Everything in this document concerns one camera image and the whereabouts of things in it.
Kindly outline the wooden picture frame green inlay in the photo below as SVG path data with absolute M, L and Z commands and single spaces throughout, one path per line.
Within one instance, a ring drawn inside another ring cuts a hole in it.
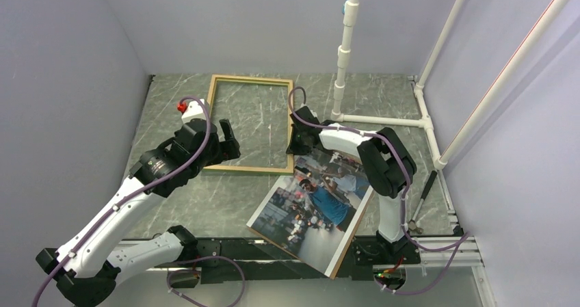
M 212 75 L 207 94 L 211 115 L 230 118 L 241 156 L 207 170 L 292 174 L 293 155 L 285 152 L 291 138 L 287 102 L 292 88 L 292 79 Z

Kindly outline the printed photo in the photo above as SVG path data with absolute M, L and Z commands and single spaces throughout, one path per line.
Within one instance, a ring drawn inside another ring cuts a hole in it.
M 345 153 L 296 156 L 247 222 L 251 232 L 335 278 L 373 189 L 362 163 Z

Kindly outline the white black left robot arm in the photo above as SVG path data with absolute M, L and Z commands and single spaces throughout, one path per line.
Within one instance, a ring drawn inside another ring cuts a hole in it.
M 198 240 L 184 226 L 172 226 L 148 241 L 118 249 L 130 229 L 172 192 L 208 165 L 237 159 L 239 142 L 227 119 L 219 125 L 194 118 L 174 136 L 142 154 L 115 196 L 70 241 L 45 248 L 36 262 L 74 306 L 98 306 L 125 280 L 147 269 L 191 264 Z

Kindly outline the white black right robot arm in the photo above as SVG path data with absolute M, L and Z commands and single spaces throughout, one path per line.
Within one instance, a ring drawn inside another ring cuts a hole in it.
M 379 199 L 378 256 L 386 263 L 396 261 L 408 244 L 404 209 L 412 178 L 417 172 L 416 163 L 396 132 L 388 127 L 362 131 L 329 120 L 320 122 L 306 105 L 292 111 L 291 119 L 289 154 L 305 155 L 317 149 L 339 152 L 360 162 Z

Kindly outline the white pvc pipe stand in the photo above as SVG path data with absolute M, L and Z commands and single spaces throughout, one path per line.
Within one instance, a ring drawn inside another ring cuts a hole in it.
M 419 120 L 415 82 L 431 68 L 423 100 L 435 144 L 423 129 L 408 142 L 428 168 L 462 128 L 551 0 L 360 0 L 352 61 L 370 73 L 345 78 L 347 115 Z

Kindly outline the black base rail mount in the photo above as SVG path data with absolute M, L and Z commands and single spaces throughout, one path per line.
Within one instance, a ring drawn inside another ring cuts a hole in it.
M 235 261 L 246 280 L 322 279 L 324 274 L 283 252 L 274 244 L 258 239 L 199 239 L 197 257 L 222 256 Z M 421 263 L 418 249 L 409 243 L 400 248 L 388 248 L 379 238 L 356 236 L 347 248 L 336 278 L 372 281 L 374 273 L 386 269 L 402 269 Z M 221 284 L 241 279 L 234 265 L 223 260 L 196 263 L 170 262 L 153 268 L 174 272 L 170 283 L 178 288 L 197 284 Z

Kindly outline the black handled hammer tool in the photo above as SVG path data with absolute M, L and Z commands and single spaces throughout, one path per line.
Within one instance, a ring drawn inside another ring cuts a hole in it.
M 410 232 L 416 233 L 418 235 L 421 235 L 423 233 L 423 229 L 421 227 L 419 227 L 417 224 L 418 217 L 419 217 L 419 213 L 421 211 L 421 208 L 422 208 L 426 198 L 428 197 L 437 176 L 438 176 L 438 172 L 436 170 L 433 170 L 430 172 L 430 175 L 428 176 L 428 178 L 425 182 L 425 185 L 423 187 L 423 191 L 421 192 L 421 197 L 420 197 L 419 203 L 418 203 L 416 209 L 414 210 L 414 213 L 413 213 L 411 219 L 408 222 L 408 229 Z

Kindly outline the aluminium extrusion rail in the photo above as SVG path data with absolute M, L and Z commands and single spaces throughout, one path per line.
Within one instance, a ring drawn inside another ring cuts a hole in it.
M 451 258 L 455 247 L 437 252 L 433 252 L 433 249 L 444 248 L 460 240 L 459 237 L 415 237 L 415 239 L 421 245 L 431 249 L 431 251 L 427 251 L 419 248 L 420 267 L 444 267 Z M 468 237 L 459 245 L 450 264 L 451 267 L 482 267 L 483 265 L 479 246 L 474 237 Z

